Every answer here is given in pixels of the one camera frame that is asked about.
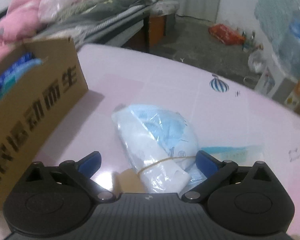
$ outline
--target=clothing pile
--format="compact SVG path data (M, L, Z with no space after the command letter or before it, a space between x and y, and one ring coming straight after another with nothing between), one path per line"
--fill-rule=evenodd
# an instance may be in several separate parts
M78 48L151 0L12 0L0 14L0 61L26 38L72 37Z

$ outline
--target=ribbed gray panel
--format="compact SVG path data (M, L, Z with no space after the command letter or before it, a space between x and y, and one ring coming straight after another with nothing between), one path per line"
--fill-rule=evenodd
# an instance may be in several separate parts
M8 240L36 240L14 234ZM182 202L177 194L123 194L99 205L80 228L47 240L291 240L281 233L269 237L241 236L210 220L199 204Z

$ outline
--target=table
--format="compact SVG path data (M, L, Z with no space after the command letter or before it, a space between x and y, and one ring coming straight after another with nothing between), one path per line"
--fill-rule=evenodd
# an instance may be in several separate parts
M111 189L113 172L130 167L111 120L120 104L152 104L178 111L193 125L201 147L263 145L265 161L292 198L288 233L300 236L300 117L253 90L219 77L225 93L201 69L137 51L88 44L78 53L89 91L43 145L35 160L58 165L97 150L93 180ZM8 233L0 213L0 240Z

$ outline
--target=transparent plastic container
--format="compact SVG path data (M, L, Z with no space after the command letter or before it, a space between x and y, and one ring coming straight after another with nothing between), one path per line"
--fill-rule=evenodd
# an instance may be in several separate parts
M300 8L293 15L289 29L279 46L278 54L285 71L300 79Z

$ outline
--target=white table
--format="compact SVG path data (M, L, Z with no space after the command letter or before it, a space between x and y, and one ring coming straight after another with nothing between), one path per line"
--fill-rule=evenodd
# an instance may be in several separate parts
M102 45L78 53L90 91L52 133L36 160L58 165L97 150L101 169L92 177L110 189L111 173L129 168L111 120L120 104L152 104L191 122L201 147L263 145L264 159L292 198L288 233L300 236L300 117L237 83L226 93L210 87L211 73L165 58ZM9 232L0 214L0 240Z

